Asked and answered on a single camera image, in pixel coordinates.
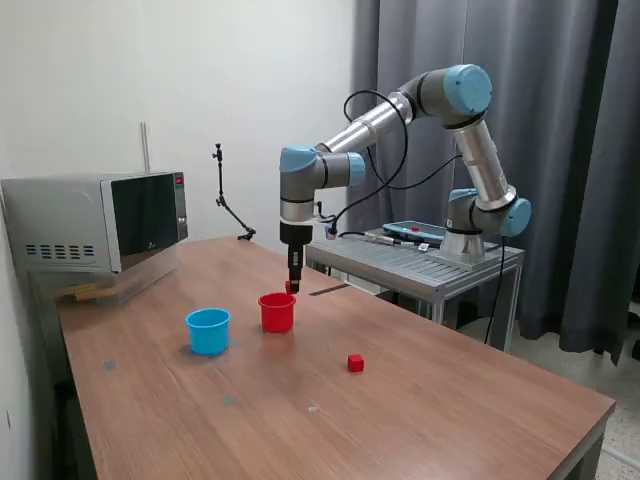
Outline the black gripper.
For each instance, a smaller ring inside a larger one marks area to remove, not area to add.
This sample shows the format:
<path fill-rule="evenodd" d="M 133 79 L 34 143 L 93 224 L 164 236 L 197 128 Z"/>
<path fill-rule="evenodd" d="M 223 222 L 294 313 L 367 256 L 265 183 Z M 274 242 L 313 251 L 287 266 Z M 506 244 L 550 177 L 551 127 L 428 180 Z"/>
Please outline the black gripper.
<path fill-rule="evenodd" d="M 287 245 L 289 292 L 298 293 L 303 269 L 303 246 L 313 240 L 313 226 L 280 223 L 280 241 Z"/>

